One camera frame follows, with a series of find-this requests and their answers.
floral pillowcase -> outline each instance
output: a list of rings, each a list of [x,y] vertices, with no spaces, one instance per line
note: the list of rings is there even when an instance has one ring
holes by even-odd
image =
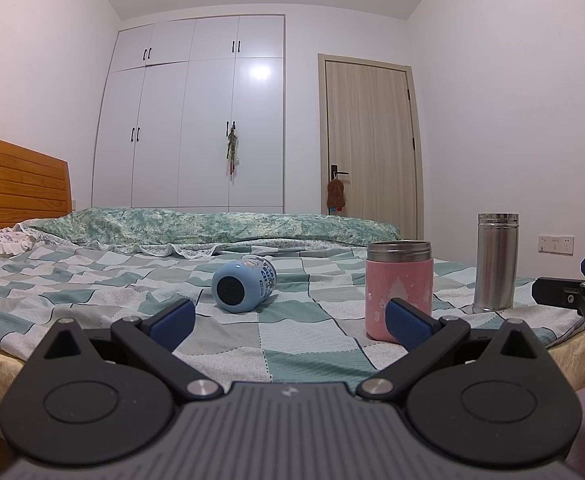
[[[25,233],[0,233],[0,256],[9,258],[32,249],[34,239]]]

pink thermos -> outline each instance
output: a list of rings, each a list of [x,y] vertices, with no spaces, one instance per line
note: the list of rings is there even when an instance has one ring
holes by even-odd
[[[433,252],[430,242],[398,240],[368,245],[365,327],[368,337],[396,343],[386,330],[386,305],[401,298],[430,316]]]

logo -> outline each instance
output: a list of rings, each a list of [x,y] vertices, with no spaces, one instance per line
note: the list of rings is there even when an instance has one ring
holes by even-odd
[[[294,386],[288,386],[287,388],[284,388],[282,390],[282,395],[285,395],[286,397],[294,397],[298,393],[299,393],[299,390],[297,388],[295,388]]]

silver bottle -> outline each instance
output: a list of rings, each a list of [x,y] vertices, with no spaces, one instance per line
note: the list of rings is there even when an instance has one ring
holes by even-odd
[[[513,306],[517,273],[519,215],[483,213],[477,229],[474,312]]]

black gripper base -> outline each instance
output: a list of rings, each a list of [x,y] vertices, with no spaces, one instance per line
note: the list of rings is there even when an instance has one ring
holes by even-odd
[[[20,460],[5,480],[577,480],[560,462],[487,471],[437,455],[393,405],[354,398],[342,383],[236,383],[186,404],[167,434],[121,462],[53,470]]]

